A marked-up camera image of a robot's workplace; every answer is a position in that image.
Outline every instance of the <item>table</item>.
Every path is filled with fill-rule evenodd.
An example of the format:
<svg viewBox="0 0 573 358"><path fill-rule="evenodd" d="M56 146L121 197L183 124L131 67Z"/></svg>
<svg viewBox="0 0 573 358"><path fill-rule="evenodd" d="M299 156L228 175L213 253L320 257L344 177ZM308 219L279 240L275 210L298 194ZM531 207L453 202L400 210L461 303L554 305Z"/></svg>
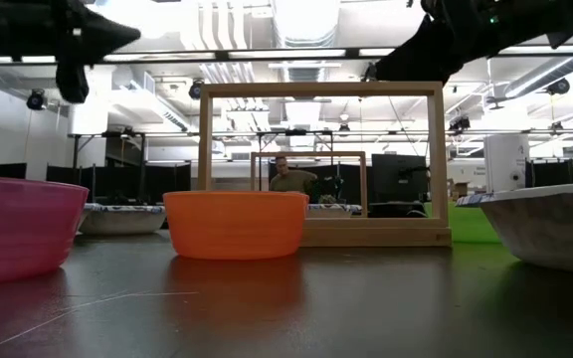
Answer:
<svg viewBox="0 0 573 358"><path fill-rule="evenodd" d="M494 244L231 263L78 238L0 284L0 357L573 357L573 273Z"/></svg>

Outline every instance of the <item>ceiling duct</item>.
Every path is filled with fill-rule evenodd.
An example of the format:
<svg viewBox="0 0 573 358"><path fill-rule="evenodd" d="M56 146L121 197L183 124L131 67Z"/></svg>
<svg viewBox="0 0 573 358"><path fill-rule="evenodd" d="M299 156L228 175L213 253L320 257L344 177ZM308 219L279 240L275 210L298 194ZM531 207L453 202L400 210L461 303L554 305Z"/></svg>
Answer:
<svg viewBox="0 0 573 358"><path fill-rule="evenodd" d="M272 0L274 36L282 49L331 48L335 43L339 19L339 0ZM283 69L286 82L322 82L327 72L323 62L309 62L307 68ZM289 122L307 123L319 120L321 103L286 103ZM307 137L310 145L314 137Z"/></svg>
<svg viewBox="0 0 573 358"><path fill-rule="evenodd" d="M505 98L519 98L534 91L547 88L573 73L573 57L552 59L534 71L508 84L504 89Z"/></svg>

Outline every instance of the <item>ceiling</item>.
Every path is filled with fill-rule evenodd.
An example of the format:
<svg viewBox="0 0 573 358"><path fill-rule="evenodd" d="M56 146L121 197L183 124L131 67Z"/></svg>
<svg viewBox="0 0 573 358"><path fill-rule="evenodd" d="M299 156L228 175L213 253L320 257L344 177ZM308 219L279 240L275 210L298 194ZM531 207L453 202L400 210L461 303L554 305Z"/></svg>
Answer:
<svg viewBox="0 0 573 358"><path fill-rule="evenodd" d="M326 10L315 9L308 11L303 0L290 0L293 3L304 4L293 21L296 26L306 27L314 23L315 19L324 15ZM338 3L337 0L323 0L325 3ZM218 49L228 49L229 46L237 45L237 34L243 34L245 45L249 49L268 49L278 47L275 26L273 22L273 8L268 0L244 0L240 2L216 1L213 5L203 1L158 1L149 0L121 0L122 5L113 5L114 10L120 15L119 19L128 24L140 27L149 38L143 38L120 51L123 53L133 52L160 52L160 51L191 51L202 50L197 43L213 50L209 46L209 37L214 37ZM225 33L226 41L221 41L218 27L218 6L223 5L227 13L229 23ZM236 23L238 6L242 5L242 21ZM333 46L338 48L350 47L395 47L408 40L416 31L423 11L419 4L407 8L406 0L344 0L339 2L338 18L334 31ZM200 6L198 17L192 19L192 6ZM209 21L208 15L213 14L211 32L205 32L205 22ZM235 24L242 24L242 32L238 31ZM529 44L546 44L546 38L534 39ZM571 84L571 91L565 95L556 95L550 98L548 94L531 93L524 97L503 102L501 110L489 110L492 104L486 100L502 86L509 84L523 76L530 74L537 68L549 62L549 58L497 58L493 60L478 60L467 64L459 73L452 76L445 86L444 99L447 118L452 119L459 114L466 114L472 121L472 129L520 129L520 128L547 128L552 120L559 118L567 119L565 127L573 128L573 74L566 77ZM249 69L256 82L281 82L284 80L283 70L275 70L272 67L279 63L250 62ZM324 67L325 80L329 82L353 82L359 81L363 74L367 61L359 60L329 60ZM190 125L196 125L196 116L199 113L199 102L192 100L188 95L189 87L193 79L205 78L205 65L201 64L134 64L119 67L121 71L128 71L137 83L142 84L144 74L148 74L156 81L155 94L166 100L172 110L187 120ZM52 66L23 66L2 68L0 73L5 85L17 90L29 90L33 88L45 88L48 95L54 99L60 99L58 91L54 90L55 68ZM222 68L223 72L229 72L234 76L235 68L228 64ZM113 109L109 114L109 124L113 126L129 125L136 130L145 131L179 131L180 129L166 122L159 111L153 110L147 104L142 104L129 96L124 89L116 88L112 95ZM405 128L407 130L426 130L428 128L426 103L421 98L415 97L368 97L363 100L356 97L345 98L319 98L321 103L313 105L315 122L309 129L337 129L341 122L346 122L351 130L392 130ZM298 126L296 119L288 115L289 105L284 98L264 99L268 113L263 112L263 120L267 121L267 127L256 129L277 129ZM216 103L215 112L220 113L222 107L230 103L219 101ZM340 119L342 114L347 114L347 119ZM238 114L245 117L250 114ZM222 130L233 130L238 122L237 118L223 120L215 118L219 123L216 127ZM549 135L532 136L533 142L544 142L551 137ZM368 142L372 150L381 151L389 142L399 143L399 148L406 146L415 150L408 141L421 142L422 136L347 136L337 137L336 142L346 142L347 146L358 145L359 141ZM466 150L476 150L482 147L482 136L464 136L455 140L458 146ZM228 140L227 145L240 146L250 145L247 139L238 138ZM563 141L566 152L573 153L573 137ZM287 139L277 141L278 145L289 146L292 144ZM174 138L152 140L151 145L187 145L195 146L196 141L186 138ZM310 145L322 145L319 140L314 140Z"/></svg>

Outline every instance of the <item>wooden stand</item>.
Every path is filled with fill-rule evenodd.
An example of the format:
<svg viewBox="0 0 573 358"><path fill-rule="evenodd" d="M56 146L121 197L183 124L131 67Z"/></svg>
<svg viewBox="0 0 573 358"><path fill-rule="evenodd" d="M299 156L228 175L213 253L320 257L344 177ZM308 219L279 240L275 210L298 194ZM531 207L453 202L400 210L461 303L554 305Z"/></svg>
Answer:
<svg viewBox="0 0 573 358"><path fill-rule="evenodd" d="M259 156L358 156L361 165L361 218L307 219L304 247L449 247L452 244L448 223L446 178L446 138L444 97L441 83L275 83L204 85L201 87L198 188L211 189L213 99L230 97L282 96L374 96L421 95L428 100L431 199L430 219L368 219L366 205L366 170L363 152L286 152L253 153ZM255 178L252 178L255 189Z"/></svg>

